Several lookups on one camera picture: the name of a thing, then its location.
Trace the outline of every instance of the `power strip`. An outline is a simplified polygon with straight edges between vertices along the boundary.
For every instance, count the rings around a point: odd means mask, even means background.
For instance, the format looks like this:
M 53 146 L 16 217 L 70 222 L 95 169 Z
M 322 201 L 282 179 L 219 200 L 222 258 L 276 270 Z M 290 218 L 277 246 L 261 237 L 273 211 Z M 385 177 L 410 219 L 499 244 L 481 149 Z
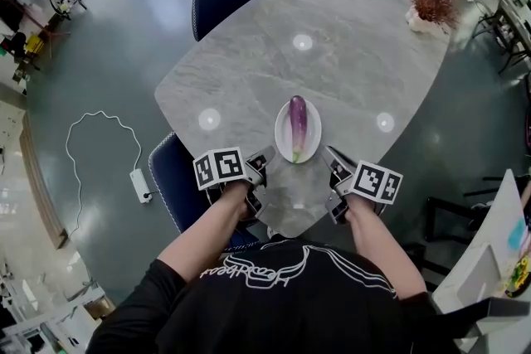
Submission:
M 149 193 L 148 184 L 140 168 L 135 168 L 130 174 L 136 195 L 143 204 L 148 203 L 153 198 Z

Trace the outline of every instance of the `white pot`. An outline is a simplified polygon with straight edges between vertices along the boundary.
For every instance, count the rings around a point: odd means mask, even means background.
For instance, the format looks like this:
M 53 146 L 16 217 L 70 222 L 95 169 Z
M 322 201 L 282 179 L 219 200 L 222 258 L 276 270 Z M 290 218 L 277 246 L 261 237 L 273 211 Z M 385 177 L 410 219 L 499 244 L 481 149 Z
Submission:
M 407 11 L 406 21 L 411 30 L 414 32 L 425 32 L 438 38 L 444 36 L 442 28 L 434 22 L 426 21 L 420 18 L 414 6 L 411 6 L 409 11 Z

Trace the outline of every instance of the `black t-shirt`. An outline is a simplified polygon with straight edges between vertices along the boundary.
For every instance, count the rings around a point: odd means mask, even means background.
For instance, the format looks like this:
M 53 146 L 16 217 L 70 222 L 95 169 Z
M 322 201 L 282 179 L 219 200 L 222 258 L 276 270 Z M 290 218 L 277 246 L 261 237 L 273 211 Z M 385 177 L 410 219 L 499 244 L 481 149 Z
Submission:
M 360 255 L 282 240 L 229 255 L 188 285 L 155 260 L 87 352 L 458 352 L 436 330 L 418 334 L 435 314 L 427 293 L 398 300 Z

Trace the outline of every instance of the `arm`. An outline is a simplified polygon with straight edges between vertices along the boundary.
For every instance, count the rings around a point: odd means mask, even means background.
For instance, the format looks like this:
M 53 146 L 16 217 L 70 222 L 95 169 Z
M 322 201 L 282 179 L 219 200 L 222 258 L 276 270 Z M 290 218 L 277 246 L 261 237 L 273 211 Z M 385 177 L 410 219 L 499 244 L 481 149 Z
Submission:
M 246 214 L 246 182 L 227 185 L 222 197 L 166 248 L 158 259 L 190 282 L 221 255 Z
M 520 199 L 522 200 L 522 208 L 525 209 L 525 206 L 528 205 L 530 197 L 531 197 L 531 180 L 528 182 L 527 186 L 524 188 L 524 191 L 522 192 L 522 196 L 520 197 Z
M 400 299 L 426 292 L 417 267 L 395 241 L 368 201 L 347 195 L 346 219 L 352 229 L 358 253 L 372 261 L 389 279 Z
M 222 197 L 174 240 L 116 310 L 96 329 L 88 354 L 156 352 L 155 338 L 180 290 L 216 261 L 246 214 L 247 184 L 227 185 Z

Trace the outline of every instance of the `white cable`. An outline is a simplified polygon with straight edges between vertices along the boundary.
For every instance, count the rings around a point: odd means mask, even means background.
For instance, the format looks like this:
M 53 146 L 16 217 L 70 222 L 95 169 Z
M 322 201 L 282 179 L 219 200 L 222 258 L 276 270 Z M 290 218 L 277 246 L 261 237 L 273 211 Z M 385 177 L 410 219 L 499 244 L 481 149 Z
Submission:
M 66 149 L 66 155 L 68 155 L 68 157 L 72 160 L 72 162 L 74 163 L 74 175 L 76 176 L 76 179 L 77 179 L 77 182 L 79 183 L 79 189 L 77 190 L 77 201 L 79 202 L 79 205 L 80 205 L 80 210 L 79 212 L 77 213 L 77 219 L 76 219 L 76 223 L 77 223 L 77 226 L 76 228 L 68 235 L 68 238 L 70 239 L 70 237 L 74 234 L 74 232 L 76 230 L 78 230 L 80 228 L 80 216 L 81 216 L 81 212 L 83 211 L 83 204 L 81 204 L 81 180 L 80 180 L 80 177 L 77 175 L 77 168 L 76 168 L 76 161 L 75 159 L 70 155 L 70 151 L 68 150 L 68 141 L 70 140 L 70 135 L 72 133 L 72 129 L 75 125 L 79 124 L 81 121 L 83 121 L 83 118 L 86 117 L 87 115 L 89 115 L 90 117 L 95 117 L 96 115 L 99 115 L 99 114 L 103 114 L 107 119 L 117 119 L 118 120 L 118 124 L 123 127 L 124 129 L 128 129 L 131 131 L 131 133 L 133 134 L 133 137 L 134 137 L 134 141 L 136 142 L 137 145 L 139 145 L 139 155 L 138 157 L 136 157 L 136 161 L 134 162 L 134 165 L 133 165 L 133 171 L 136 169 L 136 166 L 138 165 L 139 163 L 139 159 L 140 159 L 140 155 L 142 155 L 142 147 L 140 146 L 140 143 L 139 143 L 139 140 L 136 138 L 136 134 L 134 134 L 134 130 L 131 128 L 131 127 L 128 127 L 126 125 L 123 125 L 122 122 L 119 120 L 119 118 L 116 116 L 116 115 L 112 115 L 112 116 L 109 116 L 107 115 L 104 111 L 98 111 L 96 113 L 89 113 L 89 112 L 86 112 L 83 114 L 83 116 L 78 119 L 75 123 L 73 123 L 71 126 L 70 126 L 70 129 L 68 130 L 68 135 L 66 136 L 66 143 L 65 143 L 65 149 Z

